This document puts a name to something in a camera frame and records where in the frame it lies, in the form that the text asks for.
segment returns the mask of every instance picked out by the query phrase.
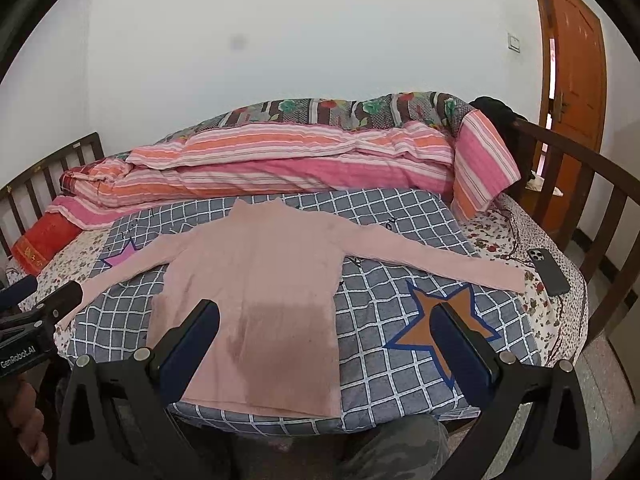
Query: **pink sweater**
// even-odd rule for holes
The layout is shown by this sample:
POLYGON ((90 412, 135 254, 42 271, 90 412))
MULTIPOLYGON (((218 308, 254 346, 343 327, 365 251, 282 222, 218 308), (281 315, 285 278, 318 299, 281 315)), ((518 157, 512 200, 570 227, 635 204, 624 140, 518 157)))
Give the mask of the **pink sweater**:
POLYGON ((123 263, 88 280, 61 321, 110 286, 169 264, 153 298, 146 343, 202 299, 220 308, 220 332, 182 400, 271 416, 340 416, 334 293, 346 255, 402 264, 454 280, 522 292, 522 270, 424 246, 379 225, 359 226, 281 200, 236 200, 225 218, 160 235, 123 263))

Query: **red pillow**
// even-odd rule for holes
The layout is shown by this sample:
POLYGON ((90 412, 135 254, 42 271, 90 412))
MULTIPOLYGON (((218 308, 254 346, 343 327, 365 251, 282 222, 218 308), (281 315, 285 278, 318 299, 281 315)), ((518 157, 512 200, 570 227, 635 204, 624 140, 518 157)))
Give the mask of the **red pillow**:
POLYGON ((37 276, 62 249, 68 246, 82 229, 60 213, 44 213, 23 234, 11 249, 24 272, 37 276))

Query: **camouflage pants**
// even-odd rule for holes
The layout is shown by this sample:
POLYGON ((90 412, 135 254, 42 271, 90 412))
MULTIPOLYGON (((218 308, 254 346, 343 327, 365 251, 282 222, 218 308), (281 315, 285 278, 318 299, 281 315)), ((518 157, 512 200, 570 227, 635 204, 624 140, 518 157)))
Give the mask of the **camouflage pants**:
POLYGON ((449 456, 447 430, 427 414, 382 424, 340 464, 345 480, 428 480, 449 456))

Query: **light switch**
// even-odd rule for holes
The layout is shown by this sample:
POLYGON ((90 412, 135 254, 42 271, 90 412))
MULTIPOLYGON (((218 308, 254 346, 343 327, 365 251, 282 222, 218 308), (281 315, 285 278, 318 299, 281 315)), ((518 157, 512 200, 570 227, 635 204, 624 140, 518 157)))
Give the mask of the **light switch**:
POLYGON ((520 52, 520 40, 513 36, 512 34, 508 34, 509 48, 511 50, 515 50, 516 52, 520 52))

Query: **wooden door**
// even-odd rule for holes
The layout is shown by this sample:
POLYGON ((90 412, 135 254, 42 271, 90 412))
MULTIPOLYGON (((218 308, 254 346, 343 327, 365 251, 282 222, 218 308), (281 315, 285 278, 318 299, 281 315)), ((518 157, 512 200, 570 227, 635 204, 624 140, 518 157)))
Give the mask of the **wooden door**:
MULTIPOLYGON (((556 48, 556 90, 551 129, 600 151, 606 104, 606 60, 600 20, 582 0, 548 0, 556 48)), ((543 227, 556 232, 564 219, 580 164, 565 156, 543 227)))

